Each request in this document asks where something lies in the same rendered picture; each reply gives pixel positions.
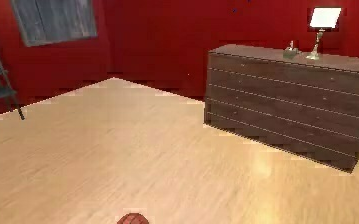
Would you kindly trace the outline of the orange basketball with red streaks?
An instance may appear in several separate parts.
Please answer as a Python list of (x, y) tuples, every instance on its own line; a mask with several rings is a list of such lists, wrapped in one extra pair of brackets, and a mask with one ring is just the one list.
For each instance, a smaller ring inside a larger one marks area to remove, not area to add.
[(117, 224), (149, 224), (149, 221), (140, 213), (128, 213), (122, 216)]

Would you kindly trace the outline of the dark brown chest of drawers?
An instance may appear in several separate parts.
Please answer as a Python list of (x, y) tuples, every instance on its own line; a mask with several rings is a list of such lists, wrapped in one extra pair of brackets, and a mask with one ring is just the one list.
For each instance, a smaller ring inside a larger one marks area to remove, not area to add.
[(228, 44), (208, 54), (204, 121), (333, 168), (359, 161), (359, 58)]

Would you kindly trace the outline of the grey window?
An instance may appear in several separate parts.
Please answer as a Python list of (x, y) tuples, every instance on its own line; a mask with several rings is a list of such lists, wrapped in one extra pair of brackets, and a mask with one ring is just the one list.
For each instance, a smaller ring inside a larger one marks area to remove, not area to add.
[(93, 0), (11, 0), (27, 47), (97, 36)]

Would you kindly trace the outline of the white shade table lamp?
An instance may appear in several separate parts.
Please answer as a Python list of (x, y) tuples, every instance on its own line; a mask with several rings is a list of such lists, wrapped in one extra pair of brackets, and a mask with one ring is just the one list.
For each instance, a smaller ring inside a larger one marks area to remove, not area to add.
[(313, 10), (309, 27), (316, 29), (316, 38), (312, 51), (306, 56), (307, 59), (319, 59), (318, 47), (320, 39), (327, 29), (336, 27), (341, 11), (341, 7), (316, 7)]

